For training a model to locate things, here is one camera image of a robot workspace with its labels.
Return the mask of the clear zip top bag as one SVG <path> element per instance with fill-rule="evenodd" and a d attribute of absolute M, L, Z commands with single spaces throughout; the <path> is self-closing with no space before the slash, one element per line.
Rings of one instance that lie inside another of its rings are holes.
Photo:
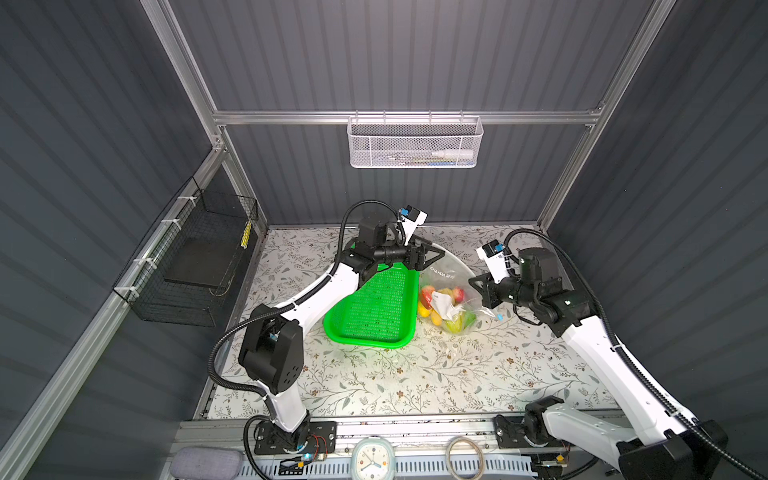
<path fill-rule="evenodd" d="M 482 305 L 481 295 L 469 285 L 475 274 L 457 256 L 439 244 L 444 256 L 420 273 L 418 317 L 454 335 L 468 333 L 499 317 Z"/>

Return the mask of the red apple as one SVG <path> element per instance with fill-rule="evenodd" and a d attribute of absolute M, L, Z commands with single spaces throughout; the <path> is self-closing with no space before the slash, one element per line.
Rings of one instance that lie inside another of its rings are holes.
<path fill-rule="evenodd" d="M 431 285 L 426 285 L 420 290 L 419 301 L 426 309 L 432 308 L 432 295 L 434 292 L 435 288 Z"/>

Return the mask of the light green fruit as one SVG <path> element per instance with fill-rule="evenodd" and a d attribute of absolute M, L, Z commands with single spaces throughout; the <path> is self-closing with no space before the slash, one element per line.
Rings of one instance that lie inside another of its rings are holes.
<path fill-rule="evenodd" d="M 443 321 L 443 327 L 450 333 L 459 334 L 464 330 L 463 318 L 461 316 Z"/>

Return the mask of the green plastic basket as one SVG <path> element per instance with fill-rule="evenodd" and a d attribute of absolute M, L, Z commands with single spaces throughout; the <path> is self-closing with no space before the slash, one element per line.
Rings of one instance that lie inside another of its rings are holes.
<path fill-rule="evenodd" d="M 323 318 L 328 338 L 339 344 L 385 349 L 411 342 L 417 323 L 419 273 L 396 263 L 381 265 L 363 287 Z"/>

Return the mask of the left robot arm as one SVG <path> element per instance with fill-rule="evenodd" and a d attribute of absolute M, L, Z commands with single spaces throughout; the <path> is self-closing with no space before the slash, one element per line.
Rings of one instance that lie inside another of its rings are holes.
<path fill-rule="evenodd" d="M 373 213 L 358 222 L 357 235 L 345 230 L 353 211 L 378 200 L 353 204 L 345 212 L 331 266 L 313 283 L 276 307 L 260 306 L 245 322 L 238 363 L 253 381 L 245 386 L 261 396 L 271 422 L 285 433 L 304 431 L 310 414 L 296 383 L 304 367 L 305 337 L 339 302 L 371 280 L 382 266 L 396 264 L 423 271 L 445 255 L 416 234 L 428 214 L 408 205 L 384 215 Z"/>

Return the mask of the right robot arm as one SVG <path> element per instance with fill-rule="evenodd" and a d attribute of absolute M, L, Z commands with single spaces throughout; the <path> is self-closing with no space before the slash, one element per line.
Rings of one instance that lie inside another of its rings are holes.
<path fill-rule="evenodd" d="M 699 422 L 656 381 L 604 320 L 588 286 L 568 290 L 557 247 L 523 249 L 513 256 L 493 240 L 477 250 L 488 270 L 470 279 L 483 306 L 503 302 L 530 310 L 533 326 L 547 326 L 584 360 L 619 405 L 620 427 L 571 407 L 557 396 L 529 403 L 517 429 L 533 447 L 574 445 L 626 479 L 709 479 L 728 437 L 714 421 Z"/>

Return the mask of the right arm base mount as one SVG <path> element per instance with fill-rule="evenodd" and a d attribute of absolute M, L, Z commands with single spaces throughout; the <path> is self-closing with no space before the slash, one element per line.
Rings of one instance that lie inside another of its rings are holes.
<path fill-rule="evenodd" d="M 496 415 L 492 419 L 493 432 L 500 448 L 557 448 L 569 451 L 572 445 L 549 435 L 542 424 L 523 415 Z"/>

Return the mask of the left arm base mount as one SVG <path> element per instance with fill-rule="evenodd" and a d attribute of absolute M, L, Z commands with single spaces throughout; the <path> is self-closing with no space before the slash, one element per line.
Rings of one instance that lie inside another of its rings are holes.
<path fill-rule="evenodd" d="M 270 421 L 260 422 L 252 434 L 257 455 L 329 454 L 335 451 L 338 423 L 303 422 L 295 432 L 287 432 Z"/>

